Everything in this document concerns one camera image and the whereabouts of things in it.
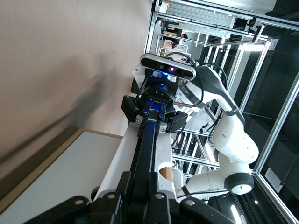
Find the glass panel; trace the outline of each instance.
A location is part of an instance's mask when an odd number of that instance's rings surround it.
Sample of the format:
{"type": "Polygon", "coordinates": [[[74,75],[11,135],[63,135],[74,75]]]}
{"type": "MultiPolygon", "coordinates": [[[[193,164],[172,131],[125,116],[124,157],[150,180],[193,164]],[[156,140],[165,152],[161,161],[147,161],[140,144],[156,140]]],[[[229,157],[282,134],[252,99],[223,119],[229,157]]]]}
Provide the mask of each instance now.
{"type": "Polygon", "coordinates": [[[285,219],[278,212],[270,199],[264,197],[264,191],[257,182],[255,182],[253,190],[248,194],[228,195],[220,199],[211,198],[208,204],[236,222],[237,219],[240,218],[242,223],[285,223],[285,219]],[[234,208],[232,208],[232,206],[237,210],[235,215],[233,215],[234,208]]]}
{"type": "Polygon", "coordinates": [[[299,6],[297,1],[277,0],[273,10],[266,13],[266,15],[277,17],[280,19],[296,21],[299,17],[298,11],[299,6]]]}
{"type": "Polygon", "coordinates": [[[299,218],[299,96],[275,141],[261,174],[299,218]]]}
{"type": "Polygon", "coordinates": [[[266,26],[263,34],[279,41],[274,50],[268,51],[243,113],[245,132],[260,152],[299,70],[299,37],[288,29],[272,26],[266,26]]]}

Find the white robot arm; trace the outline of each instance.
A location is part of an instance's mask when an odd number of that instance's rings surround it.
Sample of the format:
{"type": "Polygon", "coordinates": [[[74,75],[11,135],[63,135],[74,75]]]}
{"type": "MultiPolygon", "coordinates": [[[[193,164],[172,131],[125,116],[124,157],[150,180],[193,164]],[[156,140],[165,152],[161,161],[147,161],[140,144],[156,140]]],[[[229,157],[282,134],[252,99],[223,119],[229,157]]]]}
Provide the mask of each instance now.
{"type": "MultiPolygon", "coordinates": [[[[258,148],[254,141],[244,132],[244,117],[237,105],[224,88],[218,74],[209,67],[197,67],[201,78],[197,75],[193,80],[181,85],[177,90],[176,109],[183,110],[189,115],[198,112],[211,100],[216,100],[224,114],[215,127],[213,141],[219,153],[220,169],[207,171],[193,176],[184,186],[181,171],[173,170],[174,185],[178,201],[190,194],[198,199],[225,194],[228,191],[235,194],[246,194],[254,186],[250,174],[250,163],[258,157],[258,148]],[[186,105],[197,105],[188,108],[186,105]]],[[[132,70],[135,79],[136,71],[132,70]]]]}

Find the white cylinder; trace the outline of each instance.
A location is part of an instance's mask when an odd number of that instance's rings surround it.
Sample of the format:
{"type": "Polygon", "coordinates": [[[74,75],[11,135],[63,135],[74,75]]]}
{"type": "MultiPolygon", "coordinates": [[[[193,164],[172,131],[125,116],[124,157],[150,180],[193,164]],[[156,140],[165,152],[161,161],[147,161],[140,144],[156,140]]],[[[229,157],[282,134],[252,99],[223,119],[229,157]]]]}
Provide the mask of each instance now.
{"type": "Polygon", "coordinates": [[[173,184],[176,191],[178,191],[186,184],[184,173],[179,169],[172,169],[172,173],[173,173],[173,184]]]}
{"type": "MultiPolygon", "coordinates": [[[[219,194],[225,194],[224,178],[222,172],[219,169],[210,170],[201,174],[194,175],[186,184],[186,188],[190,194],[196,192],[206,192],[204,194],[192,195],[198,199],[204,199],[207,197],[217,196],[219,194]]],[[[176,193],[177,197],[185,195],[182,189],[179,189],[176,193]]]]}
{"type": "Polygon", "coordinates": [[[215,147],[226,157],[244,164],[253,163],[258,157],[258,148],[244,132],[243,124],[236,115],[224,114],[213,133],[215,147]]]}
{"type": "Polygon", "coordinates": [[[238,195],[246,194],[253,189],[254,181],[248,164],[232,161],[221,153],[218,160],[226,189],[238,195]]]}

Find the screw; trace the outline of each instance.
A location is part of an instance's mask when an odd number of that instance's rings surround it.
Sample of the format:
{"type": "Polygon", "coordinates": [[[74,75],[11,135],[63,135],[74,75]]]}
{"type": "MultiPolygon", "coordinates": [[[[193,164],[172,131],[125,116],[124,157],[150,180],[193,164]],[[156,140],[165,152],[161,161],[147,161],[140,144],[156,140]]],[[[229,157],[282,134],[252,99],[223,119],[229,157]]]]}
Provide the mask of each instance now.
{"type": "Polygon", "coordinates": [[[110,195],[108,195],[108,198],[109,199],[113,199],[113,198],[115,198],[115,195],[114,194],[110,194],[110,195]]]}
{"type": "Polygon", "coordinates": [[[82,204],[83,203],[83,200],[77,200],[76,202],[75,202],[75,205],[80,205],[80,204],[82,204]]]}
{"type": "Polygon", "coordinates": [[[163,196],[162,194],[156,194],[156,195],[155,195],[155,198],[156,198],[156,199],[162,199],[162,198],[164,198],[164,196],[163,196]]]}
{"type": "Polygon", "coordinates": [[[185,203],[188,205],[188,206],[193,206],[195,205],[194,201],[188,199],[187,201],[185,201],[185,203]]]}

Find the white wall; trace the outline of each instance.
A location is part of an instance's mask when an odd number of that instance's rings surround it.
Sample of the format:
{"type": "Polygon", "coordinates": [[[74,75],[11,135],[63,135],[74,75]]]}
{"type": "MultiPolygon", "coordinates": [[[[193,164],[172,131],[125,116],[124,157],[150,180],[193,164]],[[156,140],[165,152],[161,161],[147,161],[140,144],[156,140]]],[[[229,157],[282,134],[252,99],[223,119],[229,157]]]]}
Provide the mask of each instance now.
{"type": "Polygon", "coordinates": [[[0,1],[0,199],[67,127],[124,134],[122,96],[144,51],[151,3],[0,1]]]}

